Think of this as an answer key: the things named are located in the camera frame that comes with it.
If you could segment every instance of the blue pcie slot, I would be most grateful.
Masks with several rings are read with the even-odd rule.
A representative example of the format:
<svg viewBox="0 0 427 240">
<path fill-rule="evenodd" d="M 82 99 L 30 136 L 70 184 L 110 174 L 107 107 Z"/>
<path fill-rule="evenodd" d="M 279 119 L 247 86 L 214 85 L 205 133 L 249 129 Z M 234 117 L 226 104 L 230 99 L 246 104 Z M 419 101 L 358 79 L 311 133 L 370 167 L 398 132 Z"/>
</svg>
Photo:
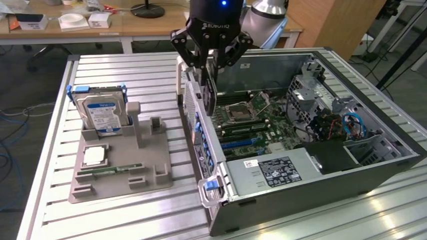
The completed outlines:
<svg viewBox="0 0 427 240">
<path fill-rule="evenodd" d="M 203 155 L 206 156 L 203 162 L 207 166 L 207 171 L 209 171 L 209 175 L 211 176 L 213 174 L 213 171 L 214 171 L 214 167 L 215 167 L 215 163 L 214 163 L 214 160 L 213 160 L 213 156 L 211 156 L 211 151 L 210 151 L 210 145 L 209 145 L 209 141 L 207 141 L 207 136 L 206 136 L 206 133 L 205 133 L 205 130 L 203 130 L 203 127 L 202 127 L 202 122 L 201 122 L 201 118 L 199 118 L 199 113 L 197 112 L 195 113 L 195 126 L 194 126 L 194 131 L 197 133 L 201 134 L 201 137 L 202 137 L 202 143 L 201 143 L 201 149 L 203 150 Z"/>
<path fill-rule="evenodd" d="M 221 147 L 222 147 L 222 149 L 231 149 L 231 148 L 237 148 L 237 147 L 250 146 L 257 142 L 257 140 L 258 140 L 258 137 L 249 139 L 249 140 L 243 140 L 243 141 L 223 143 L 221 145 Z"/>
</svg>

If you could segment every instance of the gray 3d-printed holder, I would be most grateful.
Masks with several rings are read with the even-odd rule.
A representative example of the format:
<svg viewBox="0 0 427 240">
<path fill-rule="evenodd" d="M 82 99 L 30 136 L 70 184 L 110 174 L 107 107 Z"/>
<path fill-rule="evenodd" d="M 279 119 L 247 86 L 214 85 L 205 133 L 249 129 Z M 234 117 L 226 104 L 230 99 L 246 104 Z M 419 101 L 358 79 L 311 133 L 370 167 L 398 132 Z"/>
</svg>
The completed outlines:
<svg viewBox="0 0 427 240">
<path fill-rule="evenodd" d="M 133 125 L 122 127 L 123 135 L 99 137 L 95 129 L 82 129 L 68 197 L 72 204 L 174 184 L 166 123 L 161 117 L 139 121 L 139 102 L 129 102 L 126 112 Z M 91 165 L 84 163 L 84 157 L 94 147 L 105 148 L 105 157 Z"/>
</svg>

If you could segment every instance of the barcode sticker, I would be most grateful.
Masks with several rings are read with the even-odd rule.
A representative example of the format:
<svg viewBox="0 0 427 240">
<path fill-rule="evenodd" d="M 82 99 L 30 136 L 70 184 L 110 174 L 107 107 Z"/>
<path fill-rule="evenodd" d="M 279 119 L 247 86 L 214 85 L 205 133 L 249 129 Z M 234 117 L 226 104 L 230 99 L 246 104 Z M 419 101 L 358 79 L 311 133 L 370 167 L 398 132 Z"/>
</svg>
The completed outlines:
<svg viewBox="0 0 427 240">
<path fill-rule="evenodd" d="M 101 36 L 118 36 L 119 33 L 118 32 L 101 32 L 99 35 Z"/>
<path fill-rule="evenodd" d="M 249 160 L 249 161 L 245 161 L 243 164 L 246 168 L 253 168 L 259 165 L 259 160 L 258 159 Z"/>
<path fill-rule="evenodd" d="M 115 114 L 117 104 L 114 102 L 92 103 L 87 105 L 95 129 L 102 132 L 115 132 L 122 127 L 121 118 Z"/>
<path fill-rule="evenodd" d="M 241 69 L 249 69 L 251 67 L 251 63 L 242 63 Z"/>
</svg>

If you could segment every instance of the black lamp base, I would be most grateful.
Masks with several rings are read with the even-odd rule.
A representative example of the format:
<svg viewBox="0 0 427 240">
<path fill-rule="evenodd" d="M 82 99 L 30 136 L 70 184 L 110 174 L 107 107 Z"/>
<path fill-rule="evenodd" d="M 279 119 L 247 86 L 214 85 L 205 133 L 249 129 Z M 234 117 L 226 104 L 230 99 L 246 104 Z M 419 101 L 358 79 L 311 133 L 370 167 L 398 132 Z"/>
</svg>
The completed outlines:
<svg viewBox="0 0 427 240">
<path fill-rule="evenodd" d="M 145 19 L 155 19 L 155 18 L 161 18 L 165 14 L 166 14 L 166 9 L 163 7 L 161 7 L 159 5 L 155 4 L 149 4 L 149 8 L 147 6 L 145 6 L 146 4 L 138 4 L 133 7 L 131 13 L 141 18 Z"/>
</svg>

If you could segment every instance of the motherboard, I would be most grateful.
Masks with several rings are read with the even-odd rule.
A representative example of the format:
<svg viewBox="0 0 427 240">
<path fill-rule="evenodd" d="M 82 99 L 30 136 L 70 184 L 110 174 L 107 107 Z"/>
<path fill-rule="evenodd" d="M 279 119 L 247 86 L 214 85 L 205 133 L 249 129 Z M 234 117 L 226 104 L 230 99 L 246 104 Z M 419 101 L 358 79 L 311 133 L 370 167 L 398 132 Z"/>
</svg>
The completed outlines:
<svg viewBox="0 0 427 240">
<path fill-rule="evenodd" d="M 211 120 L 227 161 L 287 151 L 302 143 L 283 94 L 235 92 L 219 95 L 217 103 Z"/>
</svg>

